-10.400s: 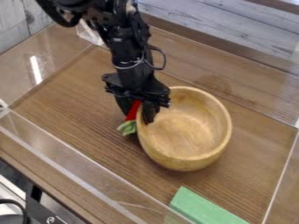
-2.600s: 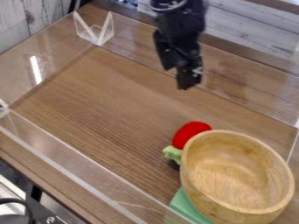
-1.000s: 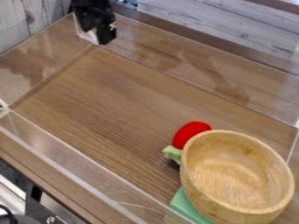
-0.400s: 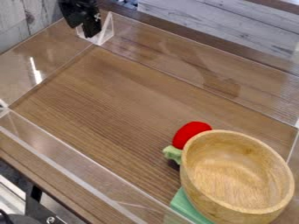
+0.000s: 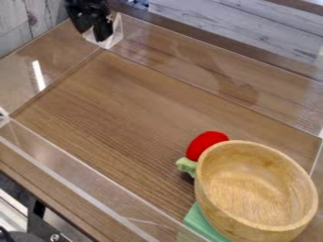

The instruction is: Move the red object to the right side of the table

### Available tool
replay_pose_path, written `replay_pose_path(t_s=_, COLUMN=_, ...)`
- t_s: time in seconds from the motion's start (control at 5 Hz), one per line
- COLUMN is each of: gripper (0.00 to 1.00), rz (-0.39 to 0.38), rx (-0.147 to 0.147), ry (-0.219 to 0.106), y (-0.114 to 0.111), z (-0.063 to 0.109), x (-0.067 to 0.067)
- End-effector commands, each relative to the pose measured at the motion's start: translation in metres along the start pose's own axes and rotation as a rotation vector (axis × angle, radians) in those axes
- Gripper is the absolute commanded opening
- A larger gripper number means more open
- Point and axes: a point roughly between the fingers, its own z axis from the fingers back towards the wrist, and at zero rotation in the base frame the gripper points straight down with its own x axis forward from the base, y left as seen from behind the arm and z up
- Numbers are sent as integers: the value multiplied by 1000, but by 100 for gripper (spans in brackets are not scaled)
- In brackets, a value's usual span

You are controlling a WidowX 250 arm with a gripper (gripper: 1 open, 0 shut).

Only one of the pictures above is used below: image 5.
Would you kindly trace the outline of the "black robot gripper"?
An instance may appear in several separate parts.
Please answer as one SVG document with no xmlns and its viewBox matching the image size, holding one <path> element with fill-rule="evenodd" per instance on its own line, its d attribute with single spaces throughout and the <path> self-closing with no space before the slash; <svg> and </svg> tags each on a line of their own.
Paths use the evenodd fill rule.
<svg viewBox="0 0 323 242">
<path fill-rule="evenodd" d="M 107 0 L 65 0 L 65 4 L 69 16 L 79 33 L 85 33 L 93 27 L 97 41 L 106 41 L 114 34 L 114 22 L 109 17 L 111 11 Z"/>
</svg>

